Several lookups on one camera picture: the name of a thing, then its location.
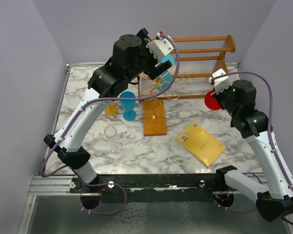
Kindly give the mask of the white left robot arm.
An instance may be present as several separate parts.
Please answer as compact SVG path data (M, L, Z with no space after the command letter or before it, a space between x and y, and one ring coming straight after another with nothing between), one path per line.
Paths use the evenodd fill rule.
M122 100L120 93L141 73L150 79L168 70L172 63L162 62L177 46L170 36L157 33L151 40L143 28L137 34L125 34L113 45L112 56L104 66L97 68L87 83L84 96L66 124L54 135L44 137L50 153L56 152L60 161L71 168L87 192L98 187L97 173L90 163L90 153L82 141L102 112L115 100Z

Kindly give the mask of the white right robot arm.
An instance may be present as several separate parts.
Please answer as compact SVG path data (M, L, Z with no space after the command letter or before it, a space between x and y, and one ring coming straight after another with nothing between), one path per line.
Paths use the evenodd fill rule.
M213 97L221 109L231 116L236 128L254 152L265 175L264 186L243 175L236 167L227 166L216 171L215 187L225 191L236 189L255 205L266 221L293 214L293 175L278 150L267 115L255 109L256 88L250 81L228 77L214 81Z

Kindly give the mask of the red plastic goblet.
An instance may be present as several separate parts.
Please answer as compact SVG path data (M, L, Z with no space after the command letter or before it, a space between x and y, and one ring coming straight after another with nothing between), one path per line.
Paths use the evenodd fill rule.
M217 110L220 110L221 109L221 106L220 104L218 103L217 99L214 98L212 95L214 95L215 92L213 90L210 90L206 95L205 95L205 98L204 98L204 103L205 105L211 109L211 110L214 110L214 111L217 111Z

